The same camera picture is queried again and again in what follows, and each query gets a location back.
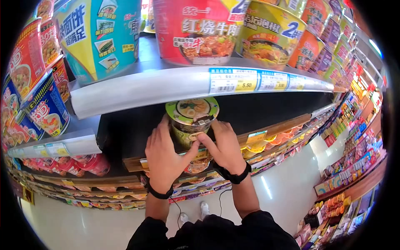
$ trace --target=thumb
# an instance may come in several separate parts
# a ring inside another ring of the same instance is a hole
[[[218,158],[221,152],[217,148],[217,145],[215,145],[215,143],[206,133],[198,134],[197,139],[201,141],[201,143],[204,144],[204,146],[206,146],[206,148],[214,158]]]
[[[200,141],[196,140],[193,142],[192,147],[189,151],[183,155],[183,159],[185,161],[191,162],[196,157],[199,150]]]

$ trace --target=right hand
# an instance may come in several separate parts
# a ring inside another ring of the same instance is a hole
[[[198,140],[206,146],[219,166],[228,170],[230,174],[241,175],[246,169],[246,162],[240,152],[239,142],[232,126],[229,122],[220,122],[216,119],[211,126],[216,144],[206,133],[198,134]]]

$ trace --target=black sleeve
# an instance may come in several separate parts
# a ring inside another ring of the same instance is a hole
[[[167,231],[165,222],[147,217],[133,234],[126,250],[168,249]]]
[[[269,249],[299,250],[296,240],[283,230],[272,218],[272,215],[265,211],[256,211],[248,214],[242,220],[242,226],[248,231],[257,232],[262,235],[258,238],[264,246]]]

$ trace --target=blue instant noodle cup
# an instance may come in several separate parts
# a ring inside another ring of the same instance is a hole
[[[10,74],[7,74],[4,80],[4,90],[2,93],[3,101],[6,103],[7,107],[11,109],[12,115],[16,116],[21,108],[20,94],[15,89],[14,84],[10,78]]]
[[[24,110],[18,112],[15,122],[35,141],[40,140],[44,135],[44,130],[36,125]]]
[[[51,69],[23,100],[22,108],[50,136],[64,133],[70,122],[70,114],[58,92]]]

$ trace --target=teal instant noodle bowl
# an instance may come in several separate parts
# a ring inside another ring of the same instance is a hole
[[[67,62],[83,85],[115,75],[138,59],[140,0],[71,0],[53,19]]]
[[[51,69],[23,100],[22,108],[50,136],[64,133],[70,122],[70,114],[58,92]]]

